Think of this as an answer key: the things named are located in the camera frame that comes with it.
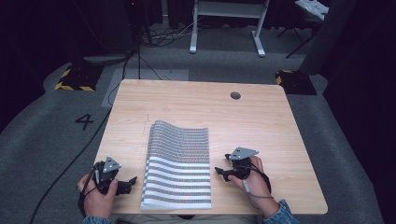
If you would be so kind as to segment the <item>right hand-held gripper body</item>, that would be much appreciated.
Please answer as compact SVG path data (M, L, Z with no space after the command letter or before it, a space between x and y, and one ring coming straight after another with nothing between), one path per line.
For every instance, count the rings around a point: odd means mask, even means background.
M233 153L226 154L225 158L232 163L233 171L230 175L244 179L250 174L251 156L257 155L258 150L237 147Z

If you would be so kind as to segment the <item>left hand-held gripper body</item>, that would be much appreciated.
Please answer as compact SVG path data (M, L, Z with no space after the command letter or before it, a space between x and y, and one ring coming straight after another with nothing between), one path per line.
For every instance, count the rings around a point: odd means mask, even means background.
M99 161L93 166L93 181L101 193L107 194L109 186L120 168L121 165L110 156L107 156L104 161Z

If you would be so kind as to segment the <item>striped woven placemat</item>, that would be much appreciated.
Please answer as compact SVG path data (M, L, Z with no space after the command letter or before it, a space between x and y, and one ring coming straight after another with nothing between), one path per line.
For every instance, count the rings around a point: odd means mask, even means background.
M210 174L208 129L157 120L149 133L140 208L209 209Z

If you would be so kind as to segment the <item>person's left hand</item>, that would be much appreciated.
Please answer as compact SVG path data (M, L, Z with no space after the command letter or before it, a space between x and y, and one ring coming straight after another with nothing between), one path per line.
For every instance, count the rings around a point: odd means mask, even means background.
M118 180L114 179L107 194L102 194L95 186L89 174L78 181L78 190L85 195L84 210L87 217L110 218L118 189Z

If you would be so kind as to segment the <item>person's right hand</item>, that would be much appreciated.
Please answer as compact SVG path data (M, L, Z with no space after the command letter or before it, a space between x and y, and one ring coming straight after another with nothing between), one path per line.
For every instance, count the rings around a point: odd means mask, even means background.
M244 191L250 203L260 210L263 215L269 214L273 209L277 210L277 201L272 197L270 190L262 178L263 167L262 160L256 156L251 158L252 171L243 181L233 175L229 178L233 184Z

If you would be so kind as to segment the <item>black base yellow striped edge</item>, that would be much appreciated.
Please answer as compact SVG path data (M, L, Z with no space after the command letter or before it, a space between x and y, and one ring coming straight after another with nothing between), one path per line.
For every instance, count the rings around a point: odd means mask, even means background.
M299 71L279 70L276 72L276 84L281 86L286 94L316 95L317 92L309 76Z
M69 65L61 75L55 90L96 91L96 85L103 70L103 66L76 67Z

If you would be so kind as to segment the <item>grey round stand base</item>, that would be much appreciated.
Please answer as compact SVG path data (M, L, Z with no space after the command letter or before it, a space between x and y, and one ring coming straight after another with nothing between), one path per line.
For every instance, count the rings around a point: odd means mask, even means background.
M96 55L86 56L84 60L88 63L94 64L114 64L122 63L126 60L125 54L107 54L107 55Z

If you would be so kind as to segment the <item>black metal stand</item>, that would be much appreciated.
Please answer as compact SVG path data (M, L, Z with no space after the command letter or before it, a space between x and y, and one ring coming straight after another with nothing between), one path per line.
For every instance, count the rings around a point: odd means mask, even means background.
M124 0L126 6L126 14L128 17L128 21L130 23L130 27L132 30L132 37L134 41L134 51L137 54L138 61L138 74L137 77L141 78L141 54L140 54L140 45L141 45L141 36L142 34L146 34L148 39L150 37L149 31L149 16L146 11L146 3L145 0Z

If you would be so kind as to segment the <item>grey curtain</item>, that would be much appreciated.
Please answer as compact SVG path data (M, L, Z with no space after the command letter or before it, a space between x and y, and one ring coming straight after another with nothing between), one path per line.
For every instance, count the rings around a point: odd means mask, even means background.
M312 40L312 44L298 69L299 72L306 76L313 76L319 73L345 28L357 1L332 0L328 14Z

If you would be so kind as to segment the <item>white cloth on chair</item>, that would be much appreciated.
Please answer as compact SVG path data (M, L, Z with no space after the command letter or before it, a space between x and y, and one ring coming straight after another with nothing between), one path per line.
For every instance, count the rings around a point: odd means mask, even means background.
M295 4L322 21L329 11L329 8L321 4L318 0L297 0Z

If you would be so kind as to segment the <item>white metal desk frame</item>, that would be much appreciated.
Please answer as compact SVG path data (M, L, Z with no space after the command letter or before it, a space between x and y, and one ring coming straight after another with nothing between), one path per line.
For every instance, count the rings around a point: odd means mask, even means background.
M262 25L266 16L270 0L263 0L262 3L231 3L231 2L210 2L208 0L194 0L193 15L192 15L192 33L190 53L194 54L197 51L198 39L198 17L199 16L217 16L217 17L232 17L257 19L257 28L251 32L256 50L260 57L266 55L260 34Z

